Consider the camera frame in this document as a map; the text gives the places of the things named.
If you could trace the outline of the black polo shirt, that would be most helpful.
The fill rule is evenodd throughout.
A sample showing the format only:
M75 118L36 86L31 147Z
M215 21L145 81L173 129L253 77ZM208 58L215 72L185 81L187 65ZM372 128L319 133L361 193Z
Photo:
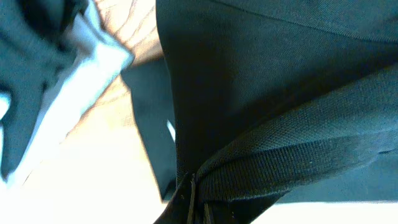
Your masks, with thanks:
M396 0L160 0L156 18L164 56L122 78L159 223L397 201Z

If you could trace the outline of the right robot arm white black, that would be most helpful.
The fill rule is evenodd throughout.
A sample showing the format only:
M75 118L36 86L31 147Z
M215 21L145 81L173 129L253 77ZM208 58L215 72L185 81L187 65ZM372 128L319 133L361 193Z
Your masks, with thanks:
M1 188L20 187L133 59L93 1L1 0Z

